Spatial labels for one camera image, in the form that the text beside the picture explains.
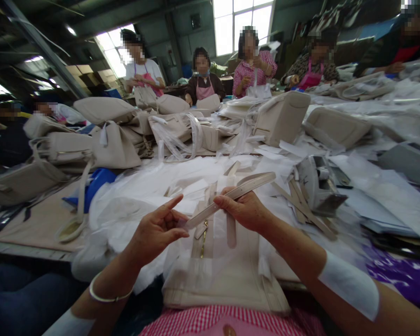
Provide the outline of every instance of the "black hair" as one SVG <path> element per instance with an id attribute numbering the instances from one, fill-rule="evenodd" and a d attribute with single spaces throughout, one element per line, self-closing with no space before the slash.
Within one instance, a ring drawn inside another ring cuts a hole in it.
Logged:
<path id="1" fill-rule="evenodd" d="M 209 67 L 210 67 L 209 53 L 207 52 L 207 50 L 205 50 L 205 48 L 203 48 L 203 47 L 197 47 L 195 49 L 194 54 L 193 54 L 193 70 L 196 70 L 196 58 L 199 55 L 204 56 L 207 59 L 207 61 L 209 61 Z"/>
<path id="2" fill-rule="evenodd" d="M 143 52 L 145 50 L 145 38 L 142 34 L 136 34 L 132 30 L 129 29 L 122 29 L 120 32 L 121 39 L 123 43 L 130 43 L 130 44 L 138 44 L 141 45 Z"/>
<path id="3" fill-rule="evenodd" d="M 258 44 L 260 43 L 257 35 L 257 31 L 252 26 L 246 26 L 244 27 L 243 31 L 241 32 L 241 35 L 239 36 L 238 41 L 238 58 L 239 59 L 245 59 L 244 55 L 244 45 L 246 43 L 246 35 L 251 34 L 255 37 L 255 46 L 258 47 Z"/>

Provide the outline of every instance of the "white shirt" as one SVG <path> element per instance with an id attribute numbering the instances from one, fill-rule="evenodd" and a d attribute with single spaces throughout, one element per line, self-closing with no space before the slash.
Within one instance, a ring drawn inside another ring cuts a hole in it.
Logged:
<path id="1" fill-rule="evenodd" d="M 152 79 L 156 82 L 157 85 L 159 85 L 157 78 L 160 77 L 163 79 L 159 66 L 152 59 L 147 59 L 145 64 L 129 63 L 126 66 L 125 79 L 128 80 L 128 79 L 134 78 L 135 73 L 136 73 L 135 70 L 137 70 L 137 75 L 142 75 L 142 76 L 146 74 L 146 70 L 148 70 L 148 73 L 151 75 Z"/>

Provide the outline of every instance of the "pink checkered shirt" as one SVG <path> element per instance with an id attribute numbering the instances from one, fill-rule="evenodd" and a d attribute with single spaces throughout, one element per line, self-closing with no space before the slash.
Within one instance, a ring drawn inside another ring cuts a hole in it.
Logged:
<path id="1" fill-rule="evenodd" d="M 289 317 L 281 318 L 256 310 L 232 306 L 206 306 L 187 310 L 166 309 L 140 336 L 224 335 L 232 336 L 325 336 L 319 318 L 293 308 Z"/>
<path id="2" fill-rule="evenodd" d="M 272 55 L 269 51 L 260 51 L 259 56 L 263 62 L 266 62 L 272 66 L 272 73 L 270 76 L 266 76 L 262 69 L 258 69 L 258 80 L 257 85 L 265 85 L 266 84 L 266 77 L 272 78 L 275 76 L 277 72 L 277 64 L 275 64 L 274 60 L 272 59 Z M 255 82 L 255 74 L 253 71 L 253 67 L 251 68 L 249 63 L 245 60 L 242 60 L 238 67 L 235 69 L 235 74 L 233 76 L 233 95 L 236 96 L 236 89 L 238 85 L 241 83 L 241 80 L 246 77 L 250 76 L 251 81 L 249 82 L 249 86 L 253 86 Z M 242 98 L 246 95 L 246 87 L 243 88 L 240 96 L 236 96 L 237 98 Z"/>

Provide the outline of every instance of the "ceiling light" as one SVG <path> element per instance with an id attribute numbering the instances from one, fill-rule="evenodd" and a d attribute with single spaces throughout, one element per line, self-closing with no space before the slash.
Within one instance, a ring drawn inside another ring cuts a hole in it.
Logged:
<path id="1" fill-rule="evenodd" d="M 67 28 L 67 30 L 70 32 L 70 34 L 72 34 L 73 36 L 76 36 L 76 32 L 73 30 L 72 27 L 70 27 L 69 25 L 65 26 Z"/>

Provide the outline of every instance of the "silver bangle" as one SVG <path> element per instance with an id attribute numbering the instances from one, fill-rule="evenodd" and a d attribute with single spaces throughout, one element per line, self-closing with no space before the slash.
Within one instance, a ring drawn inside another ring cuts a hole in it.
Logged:
<path id="1" fill-rule="evenodd" d="M 100 297 L 99 297 L 98 295 L 96 295 L 96 294 L 95 294 L 95 292 L 93 291 L 93 284 L 95 283 L 95 280 L 97 279 L 97 277 L 99 277 L 99 276 L 100 276 L 100 274 L 101 274 L 101 272 L 100 272 L 100 273 L 98 273 L 97 275 L 95 275 L 95 277 L 93 278 L 93 280 L 92 280 L 92 282 L 90 283 L 90 286 L 89 286 L 89 293 L 90 293 L 90 296 L 91 296 L 92 298 L 94 298 L 96 301 L 103 302 L 103 303 L 118 302 L 118 301 L 120 301 L 120 300 L 123 300 L 123 299 L 127 298 L 129 295 L 131 295 L 132 290 L 131 290 L 128 294 L 126 294 L 125 296 L 117 296 L 115 299 L 103 299 L 103 298 L 100 298 Z"/>

